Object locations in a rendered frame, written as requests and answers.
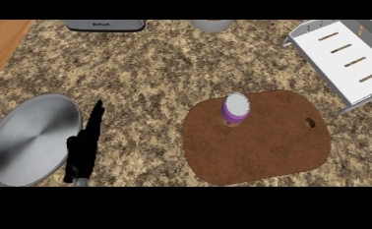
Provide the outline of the grey round pot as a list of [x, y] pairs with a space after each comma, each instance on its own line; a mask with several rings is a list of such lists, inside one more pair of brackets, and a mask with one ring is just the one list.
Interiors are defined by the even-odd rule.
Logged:
[[221, 32], [230, 27], [231, 23], [231, 20], [191, 20], [193, 27], [203, 32]]

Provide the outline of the white tiered basket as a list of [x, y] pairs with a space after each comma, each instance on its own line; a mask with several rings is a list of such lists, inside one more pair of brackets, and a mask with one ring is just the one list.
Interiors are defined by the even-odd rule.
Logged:
[[282, 46], [293, 45], [341, 98], [342, 114], [372, 101], [372, 20], [304, 20]]

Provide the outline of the dark grey appliance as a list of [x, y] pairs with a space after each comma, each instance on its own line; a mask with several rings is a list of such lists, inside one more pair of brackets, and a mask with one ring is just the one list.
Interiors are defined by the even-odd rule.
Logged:
[[140, 31], [144, 20], [65, 20], [66, 27], [75, 31]]

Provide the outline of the brown wooden cutting board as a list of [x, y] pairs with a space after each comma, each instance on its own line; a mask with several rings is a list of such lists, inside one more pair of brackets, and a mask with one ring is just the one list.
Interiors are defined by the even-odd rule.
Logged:
[[329, 155], [326, 123], [308, 99], [290, 90], [248, 96], [251, 112], [222, 124], [220, 98], [199, 102], [183, 124], [183, 148], [197, 177], [228, 185], [318, 168]]

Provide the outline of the round silver metal plate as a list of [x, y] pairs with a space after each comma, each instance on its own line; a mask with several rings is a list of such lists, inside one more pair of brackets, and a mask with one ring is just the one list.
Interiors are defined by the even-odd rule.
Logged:
[[0, 120], [0, 187], [31, 186], [60, 167], [81, 114], [60, 94], [28, 99]]

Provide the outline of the purple can with white lid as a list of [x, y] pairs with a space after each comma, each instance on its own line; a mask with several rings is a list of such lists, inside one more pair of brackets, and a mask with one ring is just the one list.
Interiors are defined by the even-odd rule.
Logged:
[[246, 96], [234, 92], [227, 95], [221, 106], [221, 118], [227, 127], [236, 127], [249, 114], [249, 100]]

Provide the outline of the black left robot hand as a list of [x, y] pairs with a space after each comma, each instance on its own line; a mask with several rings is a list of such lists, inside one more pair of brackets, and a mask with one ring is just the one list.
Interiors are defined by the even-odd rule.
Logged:
[[63, 174], [65, 183], [73, 184], [76, 178], [90, 179], [96, 161], [103, 113], [103, 102], [97, 101], [90, 113], [85, 128], [78, 132], [76, 136], [66, 139], [67, 157]]

